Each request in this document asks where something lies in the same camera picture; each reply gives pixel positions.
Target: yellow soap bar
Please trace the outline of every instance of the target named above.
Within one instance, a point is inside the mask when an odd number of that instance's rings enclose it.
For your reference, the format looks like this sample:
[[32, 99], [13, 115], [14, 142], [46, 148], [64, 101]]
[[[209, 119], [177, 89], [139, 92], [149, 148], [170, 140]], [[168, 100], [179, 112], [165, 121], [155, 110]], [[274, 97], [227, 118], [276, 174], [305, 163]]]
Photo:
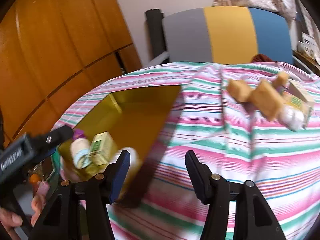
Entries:
[[284, 99], [265, 79], [262, 79], [251, 93], [249, 101], [265, 115], [268, 121], [276, 118], [284, 105]]
[[95, 165], [108, 164], [112, 152], [113, 140], [108, 132], [100, 133], [94, 136], [90, 147], [90, 158]]
[[287, 84], [289, 74], [287, 72], [281, 71], [277, 78], [273, 80], [272, 86], [277, 89], [280, 86], [285, 86]]
[[227, 91], [238, 102], [247, 102], [252, 88], [244, 80], [230, 79]]

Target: wooden wardrobe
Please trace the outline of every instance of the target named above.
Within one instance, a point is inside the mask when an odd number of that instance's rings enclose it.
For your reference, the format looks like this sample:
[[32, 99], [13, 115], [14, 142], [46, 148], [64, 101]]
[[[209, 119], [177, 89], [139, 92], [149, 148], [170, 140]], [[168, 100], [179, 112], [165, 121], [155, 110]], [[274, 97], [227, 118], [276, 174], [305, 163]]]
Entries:
[[0, 22], [5, 146], [48, 132], [79, 97], [139, 68], [116, 0], [15, 0]]

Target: white bottle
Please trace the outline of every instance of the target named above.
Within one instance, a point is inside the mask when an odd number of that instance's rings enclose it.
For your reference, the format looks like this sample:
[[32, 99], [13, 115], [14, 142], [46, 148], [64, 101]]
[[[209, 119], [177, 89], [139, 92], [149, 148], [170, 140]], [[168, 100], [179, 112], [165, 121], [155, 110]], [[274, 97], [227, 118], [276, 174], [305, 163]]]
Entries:
[[89, 158], [90, 142], [80, 129], [74, 129], [73, 142], [70, 145], [73, 164], [77, 169], [83, 169], [91, 164]]
[[303, 112], [294, 109], [292, 106], [285, 106], [280, 113], [279, 119], [292, 131], [299, 131], [304, 124]]

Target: soap bar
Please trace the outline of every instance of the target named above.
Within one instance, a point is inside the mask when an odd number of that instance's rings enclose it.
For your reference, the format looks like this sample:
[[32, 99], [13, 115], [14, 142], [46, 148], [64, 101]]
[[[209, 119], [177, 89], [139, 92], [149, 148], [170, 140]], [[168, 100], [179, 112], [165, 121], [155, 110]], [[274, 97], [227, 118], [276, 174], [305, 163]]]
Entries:
[[303, 87], [303, 85], [294, 80], [289, 80], [289, 89], [288, 92], [296, 96], [297, 98], [301, 99], [303, 102], [305, 102], [308, 105], [308, 113], [305, 114], [305, 126], [308, 125], [311, 112], [313, 109], [313, 106], [315, 105], [315, 101], [313, 97], [309, 94], [309, 92]]
[[230, 79], [227, 91], [238, 102], [247, 102], [252, 88], [244, 80]]
[[276, 118], [284, 105], [284, 99], [265, 79], [262, 79], [251, 93], [249, 101], [265, 115], [268, 121]]
[[277, 89], [280, 86], [285, 86], [287, 84], [289, 74], [287, 72], [281, 71], [277, 78], [273, 80], [272, 86]]
[[96, 134], [90, 147], [90, 158], [96, 165], [108, 164], [110, 160], [112, 137], [108, 132]]

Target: bottle cap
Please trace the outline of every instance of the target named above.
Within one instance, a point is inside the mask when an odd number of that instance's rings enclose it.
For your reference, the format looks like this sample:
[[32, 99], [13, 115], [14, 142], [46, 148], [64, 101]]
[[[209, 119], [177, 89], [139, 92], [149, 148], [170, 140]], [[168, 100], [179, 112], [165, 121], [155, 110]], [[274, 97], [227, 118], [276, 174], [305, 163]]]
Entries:
[[80, 130], [80, 129], [73, 129], [73, 137], [72, 139], [75, 141], [79, 138], [87, 138], [84, 134], [84, 131]]

